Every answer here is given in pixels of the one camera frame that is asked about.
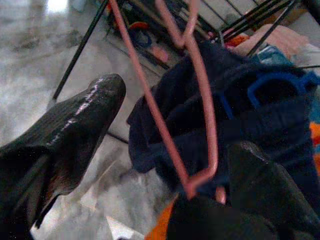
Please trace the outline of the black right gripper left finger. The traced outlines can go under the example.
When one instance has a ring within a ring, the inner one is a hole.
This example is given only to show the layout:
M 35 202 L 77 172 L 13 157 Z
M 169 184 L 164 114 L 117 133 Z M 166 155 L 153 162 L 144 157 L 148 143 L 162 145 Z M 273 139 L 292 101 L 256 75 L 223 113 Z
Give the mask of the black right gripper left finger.
M 32 239 L 57 198 L 80 184 L 125 95 L 118 74 L 98 77 L 1 147 L 1 239 Z

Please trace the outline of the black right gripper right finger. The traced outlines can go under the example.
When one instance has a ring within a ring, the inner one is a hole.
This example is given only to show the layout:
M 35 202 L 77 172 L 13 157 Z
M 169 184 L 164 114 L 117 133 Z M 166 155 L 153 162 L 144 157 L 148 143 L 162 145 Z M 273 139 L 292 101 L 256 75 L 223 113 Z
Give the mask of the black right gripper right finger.
M 317 240 L 320 218 L 285 168 L 254 143 L 227 149 L 230 205 L 205 196 L 179 197 L 169 240 Z

